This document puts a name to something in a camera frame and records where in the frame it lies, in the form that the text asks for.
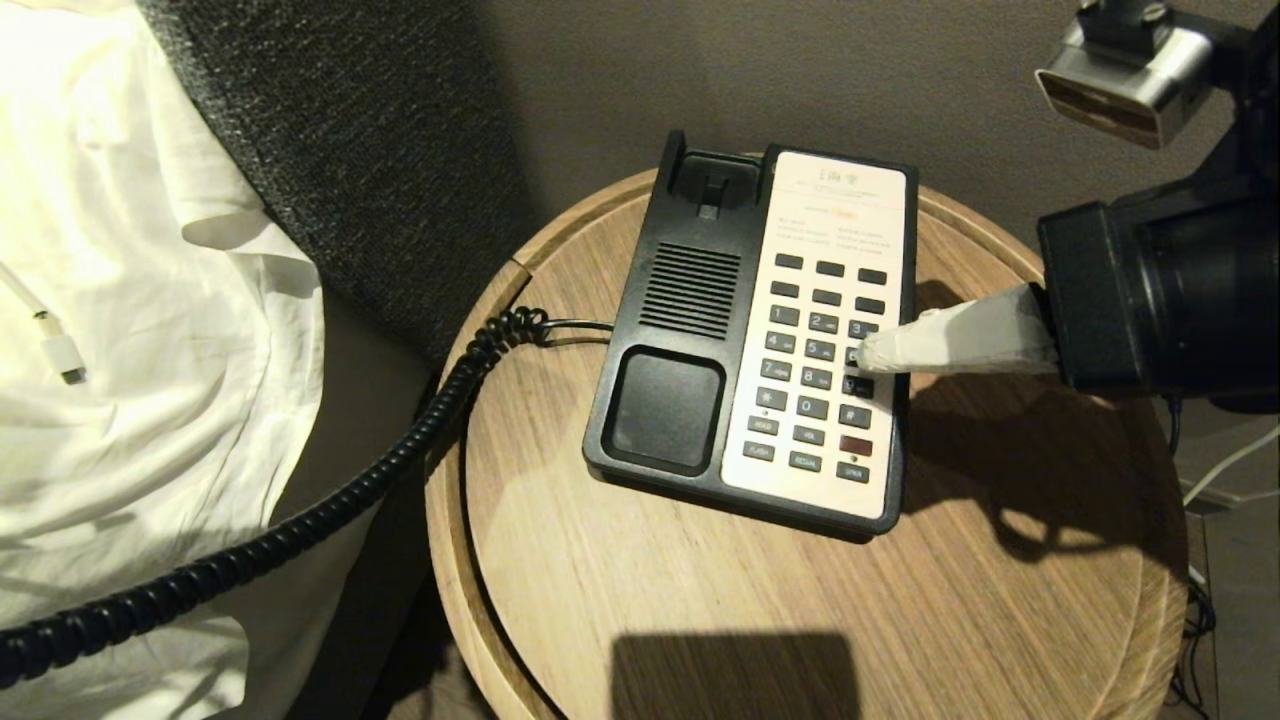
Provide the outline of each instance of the wooden tabletop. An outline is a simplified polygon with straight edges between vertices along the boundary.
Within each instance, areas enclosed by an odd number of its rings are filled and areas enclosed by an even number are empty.
[[[454,352],[509,305],[613,319],[653,178],[532,238]],[[964,205],[922,188],[919,213],[918,310],[1041,278]],[[604,355],[508,355],[428,486],[449,624],[500,717],[1157,712],[1187,544],[1149,402],[913,375],[902,518],[854,544],[594,479],[581,445]]]

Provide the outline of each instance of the landline phone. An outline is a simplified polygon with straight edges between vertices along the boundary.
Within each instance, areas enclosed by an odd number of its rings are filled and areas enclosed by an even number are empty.
[[[858,369],[914,319],[916,172],[672,132],[582,452],[609,482],[826,534],[897,521],[906,374]]]

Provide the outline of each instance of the black coiled cord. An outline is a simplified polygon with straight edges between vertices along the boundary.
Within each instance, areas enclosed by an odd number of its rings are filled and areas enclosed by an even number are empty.
[[[517,307],[490,318],[476,331],[475,340],[408,433],[347,486],[251,541],[206,555],[141,585],[0,630],[0,689],[165,625],[270,573],[338,532],[384,497],[444,437],[480,380],[504,354],[525,343],[545,345],[548,332],[558,327],[612,329],[608,323],[548,320],[540,307]]]

